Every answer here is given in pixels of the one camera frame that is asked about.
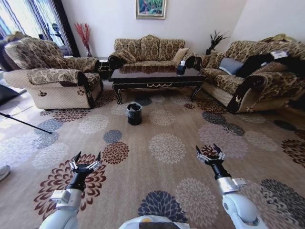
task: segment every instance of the picture frame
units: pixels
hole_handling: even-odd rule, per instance
[[[165,19],[167,0],[135,0],[136,19]]]

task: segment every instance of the floor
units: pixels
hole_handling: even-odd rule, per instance
[[[71,180],[69,160],[102,152],[103,166],[86,180],[80,228],[116,229],[140,215],[161,215],[192,228],[234,228],[222,208],[214,174],[196,159],[195,147],[225,153],[224,167],[248,185],[242,193],[269,228],[305,228],[305,119],[285,112],[227,113],[200,91],[125,91],[117,105],[111,86],[92,110],[39,110],[27,93],[0,107],[15,118],[52,131],[45,134],[0,116],[1,228],[38,228],[53,212],[49,197]],[[137,101],[143,122],[127,122]]]

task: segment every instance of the gray pillow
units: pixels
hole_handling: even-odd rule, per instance
[[[220,63],[219,69],[225,71],[229,75],[235,75],[237,71],[243,66],[243,64],[244,63],[231,58],[223,58]]]

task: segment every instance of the potted plant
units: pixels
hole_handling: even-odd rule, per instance
[[[210,39],[211,39],[211,46],[206,50],[205,54],[206,55],[210,55],[211,51],[215,49],[215,47],[224,39],[228,38],[228,37],[224,37],[224,35],[227,32],[225,32],[224,34],[220,34],[220,32],[217,32],[216,30],[214,30],[214,34],[210,34]]]

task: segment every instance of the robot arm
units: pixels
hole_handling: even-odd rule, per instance
[[[85,179],[94,170],[98,169],[102,162],[101,153],[96,160],[88,164],[77,164],[81,152],[69,162],[74,173],[71,183],[65,190],[55,190],[51,200],[56,203],[56,211],[49,215],[41,224],[40,229],[76,229],[78,228],[77,213],[81,205],[81,194],[85,189]]]
[[[197,158],[212,167],[215,180],[223,196],[223,207],[237,229],[267,229],[267,226],[258,215],[255,204],[245,196],[238,194],[240,188],[246,185],[241,178],[232,179],[222,163],[225,153],[214,144],[217,156],[207,157],[196,147]]]

